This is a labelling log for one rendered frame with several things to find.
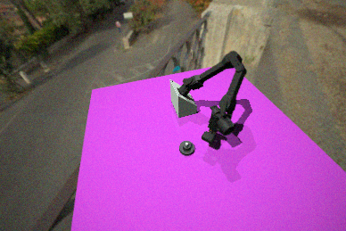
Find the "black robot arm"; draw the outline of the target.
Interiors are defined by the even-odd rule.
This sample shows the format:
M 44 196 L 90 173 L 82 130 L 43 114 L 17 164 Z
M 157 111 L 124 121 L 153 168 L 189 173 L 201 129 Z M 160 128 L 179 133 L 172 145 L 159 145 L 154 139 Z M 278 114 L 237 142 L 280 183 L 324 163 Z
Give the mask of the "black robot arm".
M 186 97 L 191 89 L 200 89 L 203 87 L 203 83 L 206 80 L 216 76 L 223 70 L 232 68 L 235 68 L 235 74 L 227 93 L 220 100 L 218 105 L 219 107 L 217 105 L 210 107 L 212 110 L 210 120 L 213 123 L 218 124 L 215 131 L 220 132 L 223 136 L 232 134 L 236 126 L 231 119 L 237 104 L 238 90 L 242 84 L 243 77 L 247 72 L 242 63 L 242 57 L 239 56 L 237 52 L 230 51 L 225 55 L 221 62 L 204 71 L 202 74 L 193 75 L 190 78 L 184 78 L 184 84 L 180 88 L 177 88 L 177 91 L 182 96 Z

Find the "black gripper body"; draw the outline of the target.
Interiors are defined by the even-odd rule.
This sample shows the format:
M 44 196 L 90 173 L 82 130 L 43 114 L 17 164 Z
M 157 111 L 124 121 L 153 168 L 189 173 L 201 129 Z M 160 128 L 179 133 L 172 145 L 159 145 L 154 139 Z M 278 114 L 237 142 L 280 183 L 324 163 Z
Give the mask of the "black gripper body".
M 208 125 L 208 128 L 209 128 L 209 131 L 210 132 L 204 132 L 203 135 L 202 135 L 202 140 L 209 143 L 209 144 L 213 144 L 214 140 L 215 140 L 215 135 L 216 135 L 216 127 L 218 126 L 218 124 L 216 123 L 213 123 L 211 120 L 209 120 L 209 125 Z

